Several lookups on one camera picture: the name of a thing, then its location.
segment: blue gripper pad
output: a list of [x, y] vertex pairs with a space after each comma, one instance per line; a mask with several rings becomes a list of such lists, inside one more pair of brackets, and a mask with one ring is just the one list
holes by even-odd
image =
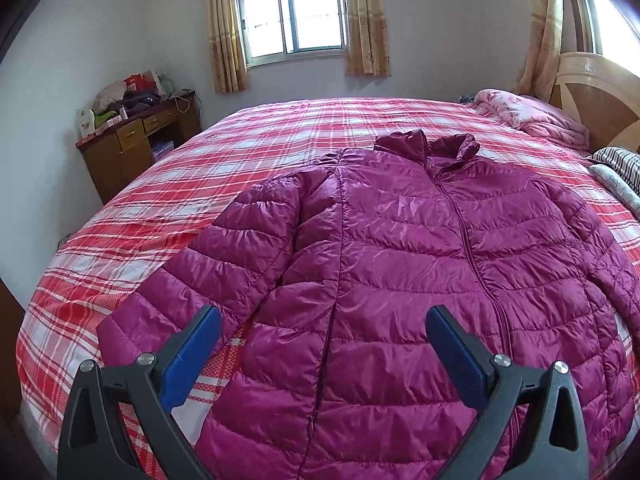
[[482, 412], [489, 398], [487, 376], [465, 342], [437, 308], [427, 313], [429, 342], [436, 351], [465, 406]]
[[162, 375], [160, 401], [170, 412], [185, 403], [222, 334], [222, 314], [212, 308], [200, 320]]

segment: headboard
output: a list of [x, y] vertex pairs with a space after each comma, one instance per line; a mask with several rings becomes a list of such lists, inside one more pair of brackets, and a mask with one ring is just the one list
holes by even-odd
[[560, 56], [551, 104], [591, 133], [591, 151], [605, 146], [640, 149], [640, 78], [587, 52]]

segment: pink blanket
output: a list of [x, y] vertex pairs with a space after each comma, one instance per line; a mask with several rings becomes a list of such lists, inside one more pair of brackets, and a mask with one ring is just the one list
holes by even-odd
[[476, 104], [530, 136], [543, 137], [574, 150], [589, 149], [589, 131], [583, 124], [533, 97], [503, 90], [482, 90], [476, 96]]

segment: window sill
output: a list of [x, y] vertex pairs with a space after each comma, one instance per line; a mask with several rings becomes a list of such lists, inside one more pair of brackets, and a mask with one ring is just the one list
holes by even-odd
[[253, 61], [247, 64], [247, 68], [255, 68], [257, 66], [270, 65], [273, 63], [282, 63], [286, 61], [299, 61], [303, 59], [322, 59], [325, 57], [343, 57], [346, 56], [348, 51], [343, 48], [328, 48], [325, 50], [315, 50], [311, 52], [294, 52], [293, 54], [287, 54], [287, 57], [271, 57], [265, 56], [265, 58], [258, 61]]

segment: jacket sleeve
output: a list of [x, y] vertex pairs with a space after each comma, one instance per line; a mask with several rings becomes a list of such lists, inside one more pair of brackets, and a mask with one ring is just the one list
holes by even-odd
[[257, 184], [149, 276], [97, 327], [106, 365], [157, 352], [203, 306], [222, 311], [214, 353], [253, 315], [289, 265], [304, 195], [326, 167]]
[[622, 316], [640, 348], [640, 280], [634, 266], [595, 211], [572, 190], [557, 182], [538, 180], [580, 240], [585, 272]]

